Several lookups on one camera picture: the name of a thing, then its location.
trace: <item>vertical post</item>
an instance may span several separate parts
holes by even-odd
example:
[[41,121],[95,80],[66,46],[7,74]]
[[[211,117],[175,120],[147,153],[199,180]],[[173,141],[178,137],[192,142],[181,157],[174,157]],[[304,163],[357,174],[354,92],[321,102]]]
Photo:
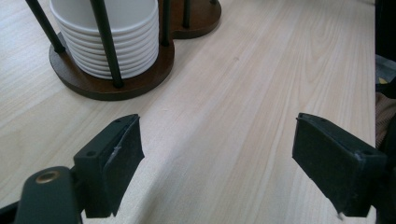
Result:
[[113,36],[111,35],[110,23],[108,21],[106,5],[104,0],[91,0],[93,14],[98,25],[99,34],[105,49],[108,67],[113,77],[113,86],[121,88],[123,86],[119,61],[117,60],[116,49],[114,47]]
[[170,35],[170,22],[171,22],[171,1],[163,0],[163,40],[161,45],[169,46],[169,35]]
[[191,0],[184,0],[183,27],[190,28]]
[[53,30],[52,26],[50,25],[49,19],[47,18],[46,14],[43,11],[43,8],[41,8],[38,1],[37,0],[26,0],[26,3],[29,6],[29,8],[32,10],[33,14],[35,15],[35,18],[38,20],[38,23],[40,23],[41,28],[44,30],[44,33],[46,33],[47,38],[49,39],[50,43],[52,44],[55,52],[57,52],[57,53],[64,52],[65,51],[64,46],[62,45],[58,36],[55,34],[55,31]]

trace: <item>brown fabric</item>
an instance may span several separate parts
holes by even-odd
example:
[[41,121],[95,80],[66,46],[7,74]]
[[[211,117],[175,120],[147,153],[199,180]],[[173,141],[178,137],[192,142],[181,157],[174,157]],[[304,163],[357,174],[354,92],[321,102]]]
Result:
[[375,94],[375,147],[381,146],[387,134],[390,120],[396,113],[396,99],[389,99],[384,94]]

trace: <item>wooden base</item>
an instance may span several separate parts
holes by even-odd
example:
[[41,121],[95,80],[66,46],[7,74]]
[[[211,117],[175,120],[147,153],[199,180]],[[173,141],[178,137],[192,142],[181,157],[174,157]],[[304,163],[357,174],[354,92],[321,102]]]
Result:
[[[220,3],[211,4],[209,0],[191,0],[191,20],[188,29],[182,26],[183,0],[171,1],[170,36],[177,39],[195,38],[210,33],[219,23]],[[163,0],[159,1],[160,27],[162,24]],[[74,62],[62,34],[58,34],[66,48],[56,53],[53,46],[49,49],[50,63],[59,79],[70,88],[86,97],[102,101],[119,101],[134,98],[160,85],[172,70],[175,46],[171,39],[168,47],[161,46],[156,62],[146,72],[123,80],[122,88],[113,87],[112,80],[93,77],[79,69]]]

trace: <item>stacked bowl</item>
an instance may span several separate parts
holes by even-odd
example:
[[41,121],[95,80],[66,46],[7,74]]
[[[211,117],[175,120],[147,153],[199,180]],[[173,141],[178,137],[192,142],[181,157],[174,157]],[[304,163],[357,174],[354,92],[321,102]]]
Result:
[[[105,0],[105,4],[121,77],[142,74],[158,56],[157,0]],[[111,79],[90,0],[50,0],[49,6],[78,67]]]

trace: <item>light wood tabletop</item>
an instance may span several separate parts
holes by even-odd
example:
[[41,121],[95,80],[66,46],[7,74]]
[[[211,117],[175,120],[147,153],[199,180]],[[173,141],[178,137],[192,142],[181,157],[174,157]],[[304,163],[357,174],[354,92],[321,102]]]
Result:
[[[56,76],[27,4],[0,0],[0,206],[33,173],[72,167],[112,120],[138,114],[146,158],[118,215],[85,223],[374,223],[374,208],[337,217],[291,157],[299,112],[375,143],[374,1],[220,0],[214,32],[175,40],[165,82],[100,102]],[[39,2],[59,32],[49,0]]]

